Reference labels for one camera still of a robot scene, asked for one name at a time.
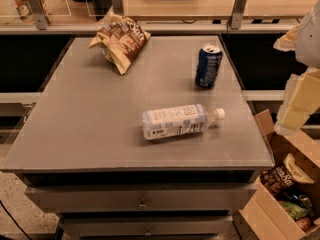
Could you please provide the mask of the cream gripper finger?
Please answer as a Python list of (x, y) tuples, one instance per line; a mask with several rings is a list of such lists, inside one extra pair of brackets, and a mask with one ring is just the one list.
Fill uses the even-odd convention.
[(282, 136), (294, 134), (319, 108), (320, 69), (308, 67), (301, 75), (292, 74), (277, 113), (275, 132)]
[(294, 51), (296, 49), (296, 38), (298, 29), (299, 26), (295, 26), (286, 34), (278, 38), (273, 44), (273, 48), (283, 52)]

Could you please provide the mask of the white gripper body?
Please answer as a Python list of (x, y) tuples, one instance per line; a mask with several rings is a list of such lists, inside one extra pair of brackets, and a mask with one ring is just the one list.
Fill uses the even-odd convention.
[(320, 0), (302, 19), (296, 37), (296, 60), (320, 68)]

